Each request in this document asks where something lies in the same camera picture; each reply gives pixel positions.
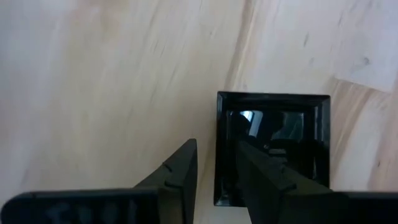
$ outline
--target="wooden table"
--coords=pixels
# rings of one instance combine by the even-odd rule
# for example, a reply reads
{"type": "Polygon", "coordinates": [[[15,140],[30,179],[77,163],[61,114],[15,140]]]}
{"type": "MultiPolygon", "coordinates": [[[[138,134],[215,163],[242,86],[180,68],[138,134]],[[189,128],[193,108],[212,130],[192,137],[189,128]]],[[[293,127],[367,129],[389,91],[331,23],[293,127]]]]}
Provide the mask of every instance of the wooden table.
{"type": "Polygon", "coordinates": [[[337,190],[397,190],[398,2],[5,0],[0,204],[26,190],[132,187],[198,139],[212,205],[218,90],[329,94],[337,190]]]}

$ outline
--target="black plastic part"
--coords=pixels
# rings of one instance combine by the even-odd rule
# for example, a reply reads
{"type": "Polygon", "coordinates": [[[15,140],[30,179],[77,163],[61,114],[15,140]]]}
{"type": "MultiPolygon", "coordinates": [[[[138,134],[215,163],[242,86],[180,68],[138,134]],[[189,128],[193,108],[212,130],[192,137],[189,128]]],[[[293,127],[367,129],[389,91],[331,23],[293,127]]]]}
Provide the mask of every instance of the black plastic part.
{"type": "Polygon", "coordinates": [[[237,145],[239,183],[253,224],[340,223],[346,195],[309,180],[242,141],[237,145]]]}
{"type": "Polygon", "coordinates": [[[238,139],[329,187],[329,96],[218,92],[214,205],[245,206],[238,139]]]}
{"type": "Polygon", "coordinates": [[[3,224],[193,223],[197,143],[188,140],[132,189],[29,192],[2,208],[3,224]]]}
{"type": "Polygon", "coordinates": [[[253,224],[398,223],[397,193],[333,192],[245,141],[236,148],[253,224]]]}

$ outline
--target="black square box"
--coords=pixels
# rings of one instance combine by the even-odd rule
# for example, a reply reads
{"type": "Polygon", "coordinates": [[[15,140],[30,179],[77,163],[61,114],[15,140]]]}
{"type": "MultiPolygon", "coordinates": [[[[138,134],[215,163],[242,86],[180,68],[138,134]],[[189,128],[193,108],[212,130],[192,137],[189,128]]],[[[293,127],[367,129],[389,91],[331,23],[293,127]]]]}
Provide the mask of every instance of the black square box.
{"type": "Polygon", "coordinates": [[[238,138],[329,187],[329,96],[218,92],[214,205],[245,206],[236,171],[238,138]]]}

